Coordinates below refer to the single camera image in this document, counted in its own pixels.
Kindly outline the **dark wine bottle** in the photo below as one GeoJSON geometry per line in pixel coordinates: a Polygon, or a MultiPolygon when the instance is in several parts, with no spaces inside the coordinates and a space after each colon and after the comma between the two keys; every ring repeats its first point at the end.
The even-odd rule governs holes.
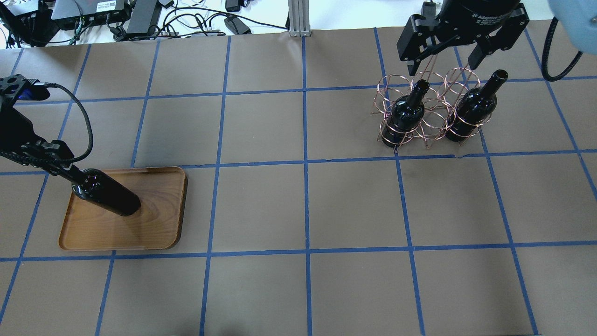
{"type": "Polygon", "coordinates": [[[423,98],[429,89],[429,82],[420,79],[413,85],[410,94],[400,97],[392,105],[380,132],[384,145],[397,150],[412,138],[424,116],[423,98]]]}
{"type": "Polygon", "coordinates": [[[496,70],[482,87],[469,90],[450,115],[445,137],[452,142],[464,142],[491,115],[497,106],[496,93],[508,80],[506,70],[496,70]]]}
{"type": "Polygon", "coordinates": [[[141,208],[137,194],[101,170],[80,170],[75,165],[58,168],[57,175],[72,183],[72,191],[79,199],[120,216],[130,216],[141,208]]]}

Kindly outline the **wooden tray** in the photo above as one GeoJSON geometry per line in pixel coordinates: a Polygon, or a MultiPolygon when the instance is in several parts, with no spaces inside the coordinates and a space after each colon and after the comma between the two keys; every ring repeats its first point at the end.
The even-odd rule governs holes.
{"type": "Polygon", "coordinates": [[[181,236],[180,167],[85,169],[72,185],[58,246],[65,251],[164,250],[181,236]]]}

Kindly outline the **black power adapter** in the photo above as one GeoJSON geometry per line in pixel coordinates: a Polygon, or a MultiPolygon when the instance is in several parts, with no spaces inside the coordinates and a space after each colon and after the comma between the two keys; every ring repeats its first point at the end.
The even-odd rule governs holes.
{"type": "Polygon", "coordinates": [[[228,16],[224,19],[224,24],[235,35],[250,35],[251,29],[236,16],[228,16]]]}

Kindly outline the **aluminium frame post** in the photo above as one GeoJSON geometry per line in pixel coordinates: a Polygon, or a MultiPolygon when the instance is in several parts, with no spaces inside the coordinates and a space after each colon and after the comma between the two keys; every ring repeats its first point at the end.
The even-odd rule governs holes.
{"type": "Polygon", "coordinates": [[[311,36],[308,0],[288,0],[288,23],[291,37],[311,36]]]}

